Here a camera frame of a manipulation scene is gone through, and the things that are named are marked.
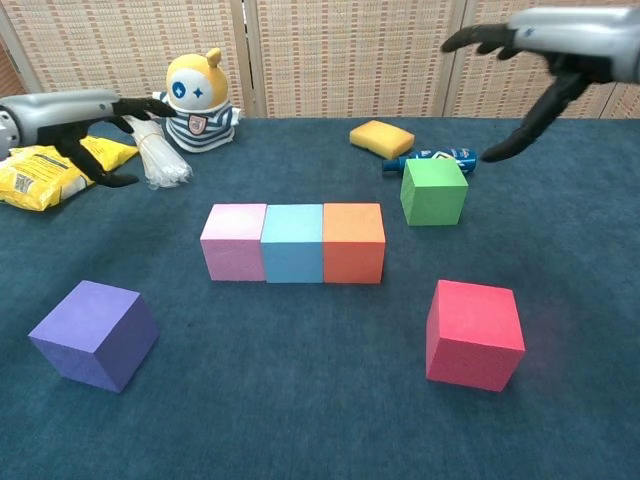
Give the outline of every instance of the yellow plush head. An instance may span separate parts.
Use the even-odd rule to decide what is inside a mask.
[[[209,50],[207,56],[182,55],[167,70],[167,93],[174,106],[188,111],[205,111],[227,100],[227,77],[218,66],[222,53]]]

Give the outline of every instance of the woven panel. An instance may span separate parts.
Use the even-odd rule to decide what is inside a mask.
[[[602,118],[640,118],[640,86],[618,85]]]
[[[625,3],[628,4],[610,0],[479,0],[470,23],[505,22],[517,11],[540,5],[607,6]],[[463,65],[459,76],[456,75],[457,78],[453,79],[457,88],[449,93],[452,97],[447,102],[447,115],[522,117],[553,82],[546,63],[533,54],[524,53],[509,61],[499,62],[495,53],[478,56],[474,47],[468,47],[459,53],[459,59]],[[563,116],[598,118],[613,88],[613,84],[591,86],[579,100],[569,106]]]
[[[242,107],[230,2],[2,0],[44,91],[109,88],[145,96],[167,66],[218,46],[229,94]]]
[[[267,116],[437,110],[436,96],[446,91],[438,48],[452,31],[455,2],[257,2]]]
[[[25,93],[20,77],[13,68],[9,55],[0,44],[0,97]]]

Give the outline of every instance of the foam block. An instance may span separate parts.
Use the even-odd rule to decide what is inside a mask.
[[[349,132],[352,145],[393,160],[413,147],[415,135],[394,125],[371,120]]]
[[[500,392],[525,354],[513,292],[440,280],[427,317],[427,378]]]
[[[322,283],[322,205],[269,205],[262,256],[269,283]]]
[[[400,200],[411,226],[456,225],[469,185],[455,160],[407,160]]]
[[[260,237],[267,205],[216,204],[200,236],[214,281],[264,281]]]
[[[324,280],[380,283],[386,238],[378,203],[325,203]]]
[[[137,292],[80,282],[30,333],[63,377],[122,392],[158,338]]]

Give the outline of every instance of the pink cube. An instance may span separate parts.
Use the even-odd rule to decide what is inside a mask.
[[[440,280],[427,318],[427,378],[501,392],[525,353],[513,292]]]
[[[216,204],[200,236],[211,280],[265,281],[260,237],[267,205]]]

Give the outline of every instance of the blue bottle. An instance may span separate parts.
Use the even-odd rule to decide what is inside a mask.
[[[468,148],[441,148],[437,150],[420,150],[403,155],[394,160],[385,160],[382,163],[382,170],[385,172],[403,172],[407,160],[416,158],[429,160],[431,158],[452,158],[456,161],[462,173],[467,175],[476,168],[476,152]]]

